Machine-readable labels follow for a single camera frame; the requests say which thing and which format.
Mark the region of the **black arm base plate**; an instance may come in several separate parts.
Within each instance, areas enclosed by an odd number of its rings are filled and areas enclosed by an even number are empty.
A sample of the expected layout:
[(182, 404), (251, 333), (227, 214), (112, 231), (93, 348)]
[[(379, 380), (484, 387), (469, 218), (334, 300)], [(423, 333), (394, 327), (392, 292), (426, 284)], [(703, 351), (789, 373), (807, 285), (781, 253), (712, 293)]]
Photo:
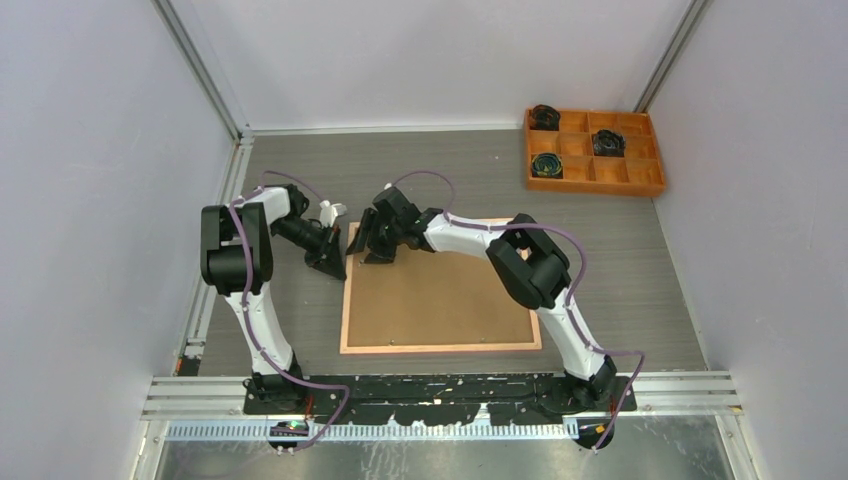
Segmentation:
[(555, 424), (566, 415), (606, 416), (617, 406), (636, 410), (627, 379), (617, 377), (606, 398), (588, 404), (561, 374), (316, 375), (298, 403), (259, 401), (245, 389), (248, 415), (304, 415), (335, 425), (468, 425), (488, 414), (495, 426)]

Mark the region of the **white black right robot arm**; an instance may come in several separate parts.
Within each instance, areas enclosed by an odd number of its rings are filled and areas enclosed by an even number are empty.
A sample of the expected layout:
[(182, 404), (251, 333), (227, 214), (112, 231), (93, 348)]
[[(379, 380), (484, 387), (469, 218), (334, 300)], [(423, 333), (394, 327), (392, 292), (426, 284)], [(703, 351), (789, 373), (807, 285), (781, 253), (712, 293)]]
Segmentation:
[(570, 261), (535, 219), (473, 220), (443, 209), (419, 209), (395, 185), (366, 208), (347, 247), (371, 264), (391, 264), (399, 246), (488, 260), (509, 297), (537, 314), (561, 356), (565, 388), (574, 403), (596, 410), (614, 390), (617, 367), (590, 333), (569, 273)]

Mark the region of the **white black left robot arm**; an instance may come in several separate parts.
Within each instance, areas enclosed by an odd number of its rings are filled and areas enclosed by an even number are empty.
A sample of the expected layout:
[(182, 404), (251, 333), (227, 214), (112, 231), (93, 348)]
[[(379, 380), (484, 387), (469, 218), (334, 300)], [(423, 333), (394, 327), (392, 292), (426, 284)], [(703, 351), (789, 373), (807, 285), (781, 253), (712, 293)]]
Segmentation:
[(251, 356), (247, 394), (284, 414), (305, 405), (308, 387), (271, 298), (272, 238), (301, 248), (308, 267), (346, 278), (338, 225), (346, 206), (322, 199), (318, 218), (306, 219), (309, 206), (300, 189), (288, 184), (258, 187), (201, 211), (201, 277), (232, 308), (245, 336)]

